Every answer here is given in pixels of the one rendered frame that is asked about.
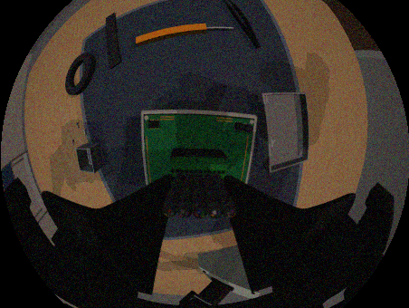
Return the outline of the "green circuit board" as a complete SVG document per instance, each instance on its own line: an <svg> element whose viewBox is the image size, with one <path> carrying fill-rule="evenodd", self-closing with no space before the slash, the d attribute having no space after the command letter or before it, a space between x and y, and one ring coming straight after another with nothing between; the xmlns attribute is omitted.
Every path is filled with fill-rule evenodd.
<svg viewBox="0 0 409 308"><path fill-rule="evenodd" d="M173 148L219 149L226 155L226 175L245 183L252 133L234 128L236 122L254 126L254 119L213 117L213 115L145 115L146 165L149 184L171 175L169 160ZM149 128L158 120L158 128Z"/></svg>

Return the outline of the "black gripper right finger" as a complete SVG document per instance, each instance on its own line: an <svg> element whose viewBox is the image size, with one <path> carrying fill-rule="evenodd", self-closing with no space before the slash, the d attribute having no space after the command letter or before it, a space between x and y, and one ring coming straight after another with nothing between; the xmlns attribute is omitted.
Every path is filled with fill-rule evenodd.
<svg viewBox="0 0 409 308"><path fill-rule="evenodd" d="M356 195L300 209L230 175L224 176L224 184L238 208L230 223L252 293L270 288L271 279L291 264L313 235L350 212Z"/></svg>

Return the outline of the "dark blue mat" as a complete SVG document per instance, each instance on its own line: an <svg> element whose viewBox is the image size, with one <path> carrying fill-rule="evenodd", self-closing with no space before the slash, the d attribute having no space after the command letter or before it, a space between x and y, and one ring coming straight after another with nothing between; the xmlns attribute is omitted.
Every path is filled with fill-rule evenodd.
<svg viewBox="0 0 409 308"><path fill-rule="evenodd" d="M247 16L261 47L227 8ZM80 94L88 143L101 144L100 177L110 200L120 201L146 186L141 114L145 110L211 110L256 115L249 186L296 206L303 162L278 171L264 169L262 124L257 95L300 92L284 34L264 0L157 0L116 18L121 63L109 68L106 24L85 37L81 54L95 58L95 73ZM240 16L240 13L231 8ZM240 19L248 27L242 17ZM166 27L207 24L205 34L183 34L145 45L136 37ZM164 239L233 231L231 219L168 217Z"/></svg>

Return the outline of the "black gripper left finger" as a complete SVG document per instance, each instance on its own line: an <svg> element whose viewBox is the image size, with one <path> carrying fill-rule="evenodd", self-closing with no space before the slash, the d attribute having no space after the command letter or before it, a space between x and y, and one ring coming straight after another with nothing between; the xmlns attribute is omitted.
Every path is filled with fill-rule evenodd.
<svg viewBox="0 0 409 308"><path fill-rule="evenodd" d="M74 204L48 190L41 197L56 227L99 250L140 293L152 295L168 221L161 208L172 183L172 175L162 176L101 208Z"/></svg>

